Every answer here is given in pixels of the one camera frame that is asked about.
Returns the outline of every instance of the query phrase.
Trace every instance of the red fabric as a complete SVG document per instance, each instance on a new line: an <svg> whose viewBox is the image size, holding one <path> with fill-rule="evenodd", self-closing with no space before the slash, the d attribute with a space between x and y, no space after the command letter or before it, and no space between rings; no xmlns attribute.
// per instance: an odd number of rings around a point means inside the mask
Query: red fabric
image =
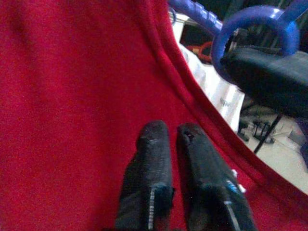
<svg viewBox="0 0 308 231"><path fill-rule="evenodd" d="M171 227L184 228L176 127L198 122L240 183L261 231L307 230L308 197L231 131L194 81L164 0L0 4L1 230L114 224L141 127L171 136Z"/></svg>

